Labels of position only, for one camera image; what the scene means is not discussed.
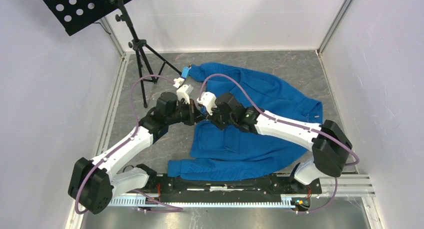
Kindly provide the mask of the blue zip-up jacket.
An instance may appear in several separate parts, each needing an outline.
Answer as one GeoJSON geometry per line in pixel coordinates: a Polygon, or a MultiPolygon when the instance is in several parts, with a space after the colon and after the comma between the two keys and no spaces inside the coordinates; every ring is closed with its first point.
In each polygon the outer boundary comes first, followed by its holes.
{"type": "MultiPolygon", "coordinates": [[[[273,114],[322,123],[323,105],[286,81],[265,72],[216,62],[193,65],[189,76],[206,82],[216,96],[232,93],[245,107],[256,104],[273,114]]],[[[230,125],[219,130],[198,123],[188,159],[168,162],[168,175],[195,181],[239,181],[275,173],[306,153],[300,145],[272,136],[244,133],[230,125]]]]}

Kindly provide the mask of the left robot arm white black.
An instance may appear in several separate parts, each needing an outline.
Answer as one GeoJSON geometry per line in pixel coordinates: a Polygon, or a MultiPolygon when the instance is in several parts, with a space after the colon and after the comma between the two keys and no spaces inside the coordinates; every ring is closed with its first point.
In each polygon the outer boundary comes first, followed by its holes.
{"type": "Polygon", "coordinates": [[[92,159],[80,158],[74,164],[68,195],[92,214],[102,212],[110,202],[127,192],[142,189],[153,192],[157,179],[144,165],[120,173],[119,170],[142,150],[152,146],[173,124],[194,125],[200,116],[189,93],[164,92],[156,106],[136,122],[136,126],[107,151],[92,159]]]}

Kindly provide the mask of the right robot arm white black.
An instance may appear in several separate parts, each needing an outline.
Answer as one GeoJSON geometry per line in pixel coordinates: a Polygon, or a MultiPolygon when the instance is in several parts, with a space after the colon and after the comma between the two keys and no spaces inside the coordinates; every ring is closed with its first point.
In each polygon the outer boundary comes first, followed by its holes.
{"type": "Polygon", "coordinates": [[[340,177],[347,165],[352,144],[334,121],[301,122],[254,105],[245,107],[229,92],[219,97],[204,92],[197,102],[204,107],[206,119],[220,130],[231,125],[243,133],[271,136],[310,151],[312,156],[290,174],[288,185],[295,193],[302,193],[320,177],[340,177]]]}

